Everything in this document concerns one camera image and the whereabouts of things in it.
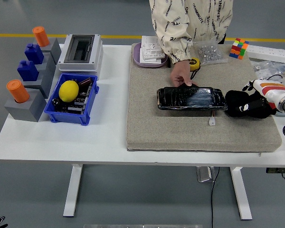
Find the person's right hand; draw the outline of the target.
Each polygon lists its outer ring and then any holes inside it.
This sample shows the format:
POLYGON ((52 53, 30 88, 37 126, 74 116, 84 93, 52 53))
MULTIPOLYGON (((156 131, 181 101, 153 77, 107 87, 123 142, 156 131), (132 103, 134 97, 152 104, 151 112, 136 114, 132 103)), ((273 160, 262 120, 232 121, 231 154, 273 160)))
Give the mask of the person's right hand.
POLYGON ((170 74, 172 85, 178 87, 182 84, 192 86, 190 78, 190 61, 183 60, 175 63, 174 68, 170 74))

